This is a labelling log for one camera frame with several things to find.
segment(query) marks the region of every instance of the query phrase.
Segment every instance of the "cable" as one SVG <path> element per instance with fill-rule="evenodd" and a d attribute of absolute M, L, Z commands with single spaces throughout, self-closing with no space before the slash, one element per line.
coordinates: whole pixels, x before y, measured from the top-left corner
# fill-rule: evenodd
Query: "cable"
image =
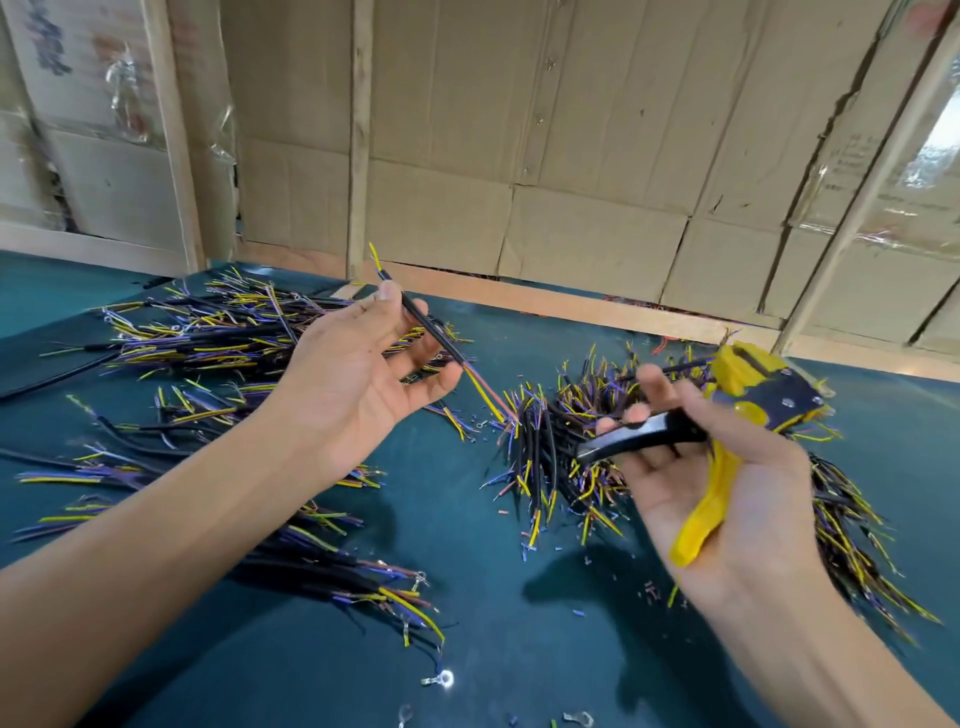
<path fill-rule="evenodd" d="M 8 402 L 16 397 L 19 397 L 20 395 L 27 395 L 27 394 L 30 394 L 31 392 L 35 392 L 38 389 L 49 387 L 51 384 L 56 384 L 58 382 L 64 381 L 65 379 L 69 379 L 72 376 L 81 375 L 84 372 L 89 372 L 91 369 L 96 369 L 101 364 L 107 364 L 108 362 L 113 361 L 119 355 L 120 355 L 119 352 L 112 352 L 107 354 L 106 356 L 101 356 L 99 359 L 88 361 L 85 364 L 82 364 L 81 366 L 76 367 L 75 369 L 71 369 L 68 372 L 64 372 L 63 374 L 51 376 L 49 379 L 43 379 L 42 381 L 34 382 L 33 384 L 28 384 L 24 387 L 20 387 L 19 389 L 11 389 L 9 392 L 4 392 L 3 394 L 0 394 L 0 404 L 4 402 Z"/>

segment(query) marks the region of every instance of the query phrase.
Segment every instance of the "workbench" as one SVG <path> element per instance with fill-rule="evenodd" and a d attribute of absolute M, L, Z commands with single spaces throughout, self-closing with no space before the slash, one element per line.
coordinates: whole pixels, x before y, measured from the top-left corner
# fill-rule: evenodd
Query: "workbench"
<path fill-rule="evenodd" d="M 329 280 L 277 270 L 280 287 L 311 291 Z M 206 274 L 189 280 L 202 288 Z M 141 295 L 158 295 L 151 289 Z M 56 296 L 56 291 L 44 292 Z M 487 306 L 428 299 L 431 313 L 465 338 L 465 353 L 496 389 L 522 379 L 556 383 L 565 360 L 579 367 L 590 347 L 626 358 L 656 357 L 658 337 Z M 15 315 L 13 310 L 2 311 Z M 51 342 L 103 341 L 109 330 L 85 313 L 0 339 L 0 390 L 77 366 L 90 354 L 39 358 Z M 952 558 L 960 514 L 960 387 L 923 379 L 801 362 L 828 377 L 837 397 L 832 425 L 845 439 L 818 450 L 864 490 L 898 530 L 892 556 L 904 589 L 946 626 L 904 619 L 920 646 L 903 644 L 903 663 L 960 718 L 960 560 Z M 46 456 L 76 456 L 96 439 L 89 417 L 66 399 L 77 395 L 115 422 L 152 417 L 156 378 L 88 372 L 4 405 L 0 447 Z M 448 398 L 482 417 L 466 384 Z M 505 470 L 495 431 L 462 443 L 450 423 L 421 411 L 399 425 L 368 459 L 386 471 L 380 491 L 334 489 L 321 504 L 344 507 L 366 527 L 346 543 L 358 555 L 427 572 L 426 596 L 443 613 L 449 691 L 422 687 L 435 655 L 404 649 L 389 624 L 305 598 L 229 581 L 210 590 L 124 675 L 84 726 L 262 728 L 396 726 L 400 705 L 415 712 L 409 728 L 546 728 L 563 711 L 589 711 L 597 728 L 777 725 L 691 608 L 665 606 L 670 582 L 636 513 L 626 538 L 597 534 L 580 547 L 573 517 L 555 517 L 539 550 L 521 559 L 527 526 L 512 503 L 492 502 L 481 483 Z M 58 512 L 95 489 L 21 485 L 24 470 L 0 461 L 0 535 Z M 510 515 L 499 515 L 507 508 Z M 40 546 L 0 546 L 0 565 Z M 644 584 L 664 595 L 649 605 Z M 573 611 L 582 611 L 582 617 Z"/>

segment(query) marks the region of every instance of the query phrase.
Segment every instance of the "black handle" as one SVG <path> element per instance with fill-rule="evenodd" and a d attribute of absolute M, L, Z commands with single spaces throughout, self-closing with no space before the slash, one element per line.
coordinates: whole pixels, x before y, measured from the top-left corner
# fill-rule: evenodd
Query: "black handle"
<path fill-rule="evenodd" d="M 621 452 L 655 448 L 658 445 L 702 443 L 707 432 L 691 420 L 682 409 L 671 409 L 654 415 L 642 423 L 627 423 L 617 429 L 587 440 L 577 447 L 577 462 L 589 465 Z"/>

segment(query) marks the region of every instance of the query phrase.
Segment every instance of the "left hand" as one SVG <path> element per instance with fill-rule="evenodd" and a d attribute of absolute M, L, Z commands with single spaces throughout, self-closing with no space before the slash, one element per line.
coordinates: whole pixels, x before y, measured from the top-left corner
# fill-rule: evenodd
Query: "left hand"
<path fill-rule="evenodd" d="M 460 380 L 450 362 L 415 384 L 400 383 L 427 364 L 440 344 L 428 334 L 405 351 L 383 351 L 417 326 L 392 280 L 376 293 L 312 324 L 297 344 L 286 373 L 256 416 L 282 423 L 287 435 L 306 438 L 319 462 L 317 488 L 349 473 L 412 412 L 449 394 Z M 417 300 L 427 312 L 427 304 Z"/>

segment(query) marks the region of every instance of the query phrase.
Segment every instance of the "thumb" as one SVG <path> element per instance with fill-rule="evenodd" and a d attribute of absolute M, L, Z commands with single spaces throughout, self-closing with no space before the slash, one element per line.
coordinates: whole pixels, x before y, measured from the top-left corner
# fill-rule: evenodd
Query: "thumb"
<path fill-rule="evenodd" d="M 403 328 L 402 307 L 400 286 L 392 280 L 380 281 L 376 293 L 363 302 L 363 312 L 358 317 L 360 329 L 371 344 L 380 345 L 390 339 L 385 345 L 389 346 L 396 340 Z"/>
<path fill-rule="evenodd" d="M 732 407 L 706 399 L 692 382 L 678 382 L 677 393 L 690 419 L 741 459 L 778 468 L 806 459 L 796 443 L 750 422 Z"/>

